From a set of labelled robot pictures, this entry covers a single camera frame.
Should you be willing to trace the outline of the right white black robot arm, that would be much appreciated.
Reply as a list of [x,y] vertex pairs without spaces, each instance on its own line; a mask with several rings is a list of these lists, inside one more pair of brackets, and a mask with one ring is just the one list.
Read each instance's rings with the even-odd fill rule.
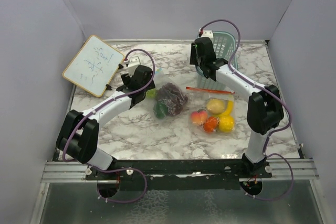
[[266,161],[266,145],[271,133],[284,118],[278,88],[275,85],[263,87],[243,75],[227,60],[217,58],[208,37],[198,38],[191,43],[190,64],[199,67],[204,77],[224,84],[248,103],[247,122],[251,134],[247,151],[243,154],[241,171],[246,177],[254,177]]

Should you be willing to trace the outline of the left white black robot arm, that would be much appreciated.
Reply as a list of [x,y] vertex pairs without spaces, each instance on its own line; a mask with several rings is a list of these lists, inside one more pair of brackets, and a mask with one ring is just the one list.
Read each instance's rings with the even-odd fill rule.
[[56,147],[74,160],[98,168],[99,175],[110,179],[115,175],[115,158],[98,147],[100,129],[114,117],[144,100],[146,91],[155,87],[153,70],[138,65],[132,75],[121,76],[123,85],[112,96],[83,112],[67,113]]

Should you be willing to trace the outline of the blue zip clear bag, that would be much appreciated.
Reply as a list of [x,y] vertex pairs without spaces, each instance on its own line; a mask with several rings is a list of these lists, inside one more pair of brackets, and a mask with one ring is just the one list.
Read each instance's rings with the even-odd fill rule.
[[155,87],[148,90],[145,97],[153,115],[162,120],[181,114],[188,103],[187,94],[161,68],[155,71],[153,82]]

